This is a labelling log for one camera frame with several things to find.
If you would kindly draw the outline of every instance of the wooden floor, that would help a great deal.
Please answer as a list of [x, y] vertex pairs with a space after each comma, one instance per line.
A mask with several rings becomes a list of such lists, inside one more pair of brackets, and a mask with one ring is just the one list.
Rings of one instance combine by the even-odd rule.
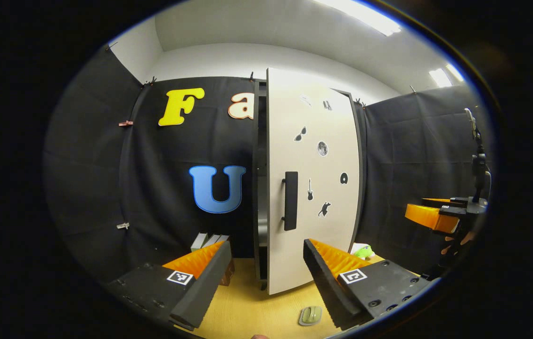
[[[369, 262], [380, 260], [375, 256]], [[269, 296], [260, 291], [253, 259], [234, 259], [234, 264], [230, 285], [219, 285], [201, 326], [191, 333], [206, 339], [250, 339], [255, 334], [270, 339], [322, 339], [340, 332], [314, 282]], [[322, 318], [314, 326], [301, 326], [300, 312], [309, 306], [320, 306]]]

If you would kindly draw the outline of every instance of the book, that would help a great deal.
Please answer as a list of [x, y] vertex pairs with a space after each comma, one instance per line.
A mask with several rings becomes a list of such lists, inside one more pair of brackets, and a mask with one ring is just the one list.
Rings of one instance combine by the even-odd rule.
[[213, 236], [210, 236], [210, 239], [202, 247], [208, 247], [209, 245], [215, 244], [220, 236], [220, 234], [214, 234]]
[[202, 248], [206, 240], [208, 240], [207, 233], [197, 234], [197, 238], [195, 238], [195, 241], [193, 241], [193, 244], [191, 245], [191, 252], [197, 251], [198, 249]]

